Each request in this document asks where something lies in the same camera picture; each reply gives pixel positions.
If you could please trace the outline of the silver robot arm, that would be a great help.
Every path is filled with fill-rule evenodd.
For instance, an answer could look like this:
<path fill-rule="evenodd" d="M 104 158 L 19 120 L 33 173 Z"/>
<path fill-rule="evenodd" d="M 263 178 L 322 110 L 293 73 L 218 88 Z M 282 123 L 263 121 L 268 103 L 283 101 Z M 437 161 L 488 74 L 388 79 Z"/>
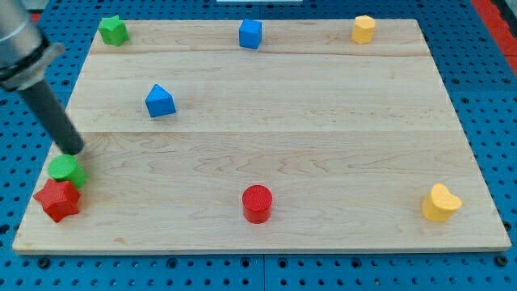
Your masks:
<path fill-rule="evenodd" d="M 63 54 L 50 43 L 21 1 L 1 0 L 1 88 L 25 90 L 44 81 L 46 69 Z"/>

